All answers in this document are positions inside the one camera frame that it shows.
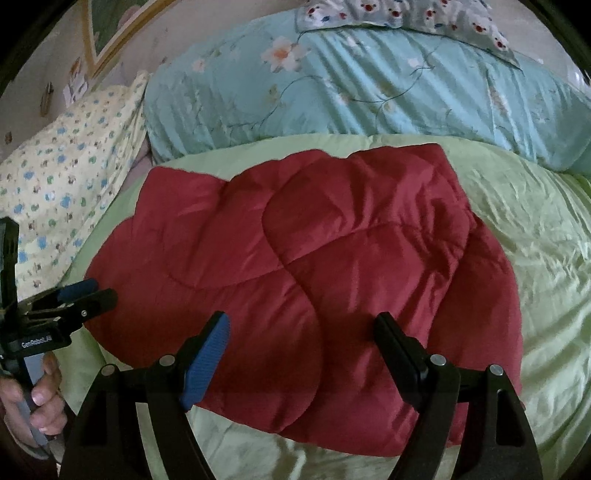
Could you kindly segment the person's left hand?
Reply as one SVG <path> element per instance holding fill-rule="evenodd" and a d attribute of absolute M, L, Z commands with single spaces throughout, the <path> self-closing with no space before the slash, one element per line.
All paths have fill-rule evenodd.
<path fill-rule="evenodd" d="M 59 435 L 66 423 L 65 401 L 59 387 L 62 381 L 58 360 L 48 352 L 42 360 L 43 376 L 32 389 L 31 398 L 37 408 L 28 421 L 32 427 L 49 436 Z M 24 400 L 21 385 L 9 377 L 1 377 L 1 403 L 5 409 L 4 422 L 14 438 L 21 444 L 38 448 L 28 422 L 21 415 L 18 404 Z"/>

